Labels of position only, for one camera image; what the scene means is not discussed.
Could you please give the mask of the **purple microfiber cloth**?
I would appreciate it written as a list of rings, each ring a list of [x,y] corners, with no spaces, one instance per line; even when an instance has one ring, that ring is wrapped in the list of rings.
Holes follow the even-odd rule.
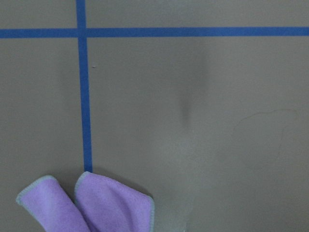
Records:
[[[152,232],[153,199],[106,176],[84,172],[71,200],[59,182],[43,176],[17,196],[46,232]]]

